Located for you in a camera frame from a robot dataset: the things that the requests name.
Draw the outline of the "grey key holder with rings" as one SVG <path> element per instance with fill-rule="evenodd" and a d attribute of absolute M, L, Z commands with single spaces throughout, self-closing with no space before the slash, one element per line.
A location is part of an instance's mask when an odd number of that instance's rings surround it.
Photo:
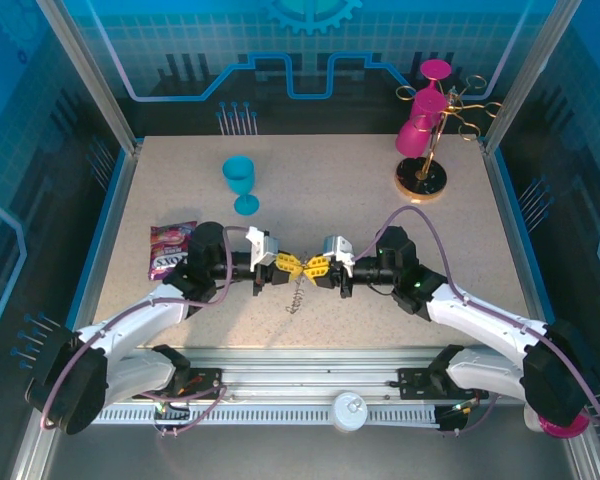
<path fill-rule="evenodd" d="M 294 290 L 291 302 L 285 307 L 286 312 L 290 315 L 296 314 L 302 306 L 302 302 L 305 296 L 304 280 L 304 272 L 303 270 L 300 270 L 298 275 L 293 280 Z"/>

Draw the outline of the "purple snack bag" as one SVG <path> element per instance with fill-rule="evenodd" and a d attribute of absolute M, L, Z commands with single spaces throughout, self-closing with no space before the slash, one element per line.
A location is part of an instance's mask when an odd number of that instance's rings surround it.
<path fill-rule="evenodd" d="M 187 256 L 196 226 L 196 221 L 188 221 L 150 228 L 149 280 L 162 280 Z"/>

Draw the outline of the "teal plastic goblet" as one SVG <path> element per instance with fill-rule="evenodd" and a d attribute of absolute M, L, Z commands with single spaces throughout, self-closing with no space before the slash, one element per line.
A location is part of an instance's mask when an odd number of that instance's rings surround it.
<path fill-rule="evenodd" d="M 223 176 L 229 189 L 237 195 L 235 211 L 243 216 L 255 214 L 260 206 L 259 200 L 252 194 L 255 185 L 255 166 L 246 156 L 228 158 L 222 167 Z"/>

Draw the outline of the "pink plastic goblet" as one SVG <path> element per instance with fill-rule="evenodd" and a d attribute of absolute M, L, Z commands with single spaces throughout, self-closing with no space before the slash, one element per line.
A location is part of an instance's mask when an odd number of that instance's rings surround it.
<path fill-rule="evenodd" d="M 429 142 L 433 122 L 427 115 L 417 115 L 408 120 L 400 129 L 396 140 L 396 150 L 405 157 L 420 157 Z"/>
<path fill-rule="evenodd" d="M 441 59 L 430 59 L 421 65 L 420 71 L 429 84 L 416 93 L 410 118 L 425 121 L 433 127 L 447 106 L 440 82 L 451 74 L 451 65 Z"/>

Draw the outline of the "white round cylinder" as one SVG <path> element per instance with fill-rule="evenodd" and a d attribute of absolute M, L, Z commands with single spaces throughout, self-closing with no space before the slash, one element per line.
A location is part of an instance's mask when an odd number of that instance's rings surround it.
<path fill-rule="evenodd" d="M 336 429 L 349 433 L 359 430 L 368 418 L 364 399 L 354 392 L 343 392 L 332 402 L 330 418 Z"/>

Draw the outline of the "pink cup outside table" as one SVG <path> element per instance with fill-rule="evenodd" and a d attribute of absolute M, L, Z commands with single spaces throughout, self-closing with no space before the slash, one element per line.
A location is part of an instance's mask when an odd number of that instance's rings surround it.
<path fill-rule="evenodd" d="M 581 435 L 590 425 L 590 420 L 585 415 L 578 415 L 568 427 L 561 427 L 540 417 L 528 403 L 524 404 L 523 417 L 529 430 L 544 433 L 558 439 L 570 439 Z"/>

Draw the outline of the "aluminium mounting rail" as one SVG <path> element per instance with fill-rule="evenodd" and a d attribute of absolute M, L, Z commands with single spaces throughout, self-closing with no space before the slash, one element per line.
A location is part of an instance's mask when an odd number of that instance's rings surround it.
<path fill-rule="evenodd" d="M 440 347 L 398 349 L 181 349 L 194 367 L 219 368 L 227 394 L 239 402 L 326 402 L 344 391 L 366 400 L 397 401 L 389 386 L 402 368 L 427 368 Z M 521 370 L 494 350 L 465 348 L 450 362 L 451 378 L 465 390 L 524 400 Z"/>

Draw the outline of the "aluminium side rail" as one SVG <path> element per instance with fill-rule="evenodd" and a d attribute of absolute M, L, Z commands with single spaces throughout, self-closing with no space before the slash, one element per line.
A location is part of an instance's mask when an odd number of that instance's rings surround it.
<path fill-rule="evenodd" d="M 482 143 L 479 145 L 528 309 L 528 316 L 554 324 L 556 316 L 504 158 L 499 149 L 490 153 Z"/>
<path fill-rule="evenodd" d="M 94 320 L 111 255 L 120 228 L 142 144 L 133 154 L 121 151 L 76 287 L 65 326 L 79 330 Z"/>

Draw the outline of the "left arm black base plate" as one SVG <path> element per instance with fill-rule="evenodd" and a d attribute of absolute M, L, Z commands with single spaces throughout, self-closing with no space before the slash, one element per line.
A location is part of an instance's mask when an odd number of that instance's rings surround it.
<path fill-rule="evenodd" d="M 193 400 L 215 400 L 220 394 L 224 371 L 220 368 L 190 368 L 179 397 Z"/>

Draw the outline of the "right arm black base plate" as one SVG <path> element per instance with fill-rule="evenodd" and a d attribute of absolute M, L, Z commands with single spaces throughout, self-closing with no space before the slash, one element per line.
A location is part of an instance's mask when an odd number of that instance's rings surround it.
<path fill-rule="evenodd" d="M 442 400 L 458 398 L 461 391 L 444 371 L 429 368 L 403 368 L 397 371 L 402 400 Z"/>

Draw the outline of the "aluminium frame post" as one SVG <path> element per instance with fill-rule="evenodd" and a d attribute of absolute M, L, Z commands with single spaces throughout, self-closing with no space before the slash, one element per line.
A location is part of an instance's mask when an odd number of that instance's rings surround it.
<path fill-rule="evenodd" d="M 82 82 L 127 155 L 137 150 L 135 136 L 102 71 L 61 0 L 35 0 Z"/>
<path fill-rule="evenodd" d="M 531 45 L 524 51 L 519 69 L 506 91 L 501 106 L 496 113 L 490 112 L 494 120 L 480 140 L 483 159 L 493 159 L 497 148 L 511 127 L 525 100 L 541 73 L 545 70 L 549 59 L 569 26 L 581 0 L 523 0 L 522 11 L 514 24 L 513 31 L 501 58 L 496 65 L 486 91 L 475 97 L 475 100 L 488 100 L 485 107 L 494 103 L 492 93 L 498 81 L 502 78 L 505 67 L 515 57 L 514 49 L 522 35 L 528 20 L 534 15 L 541 16 L 538 31 Z"/>

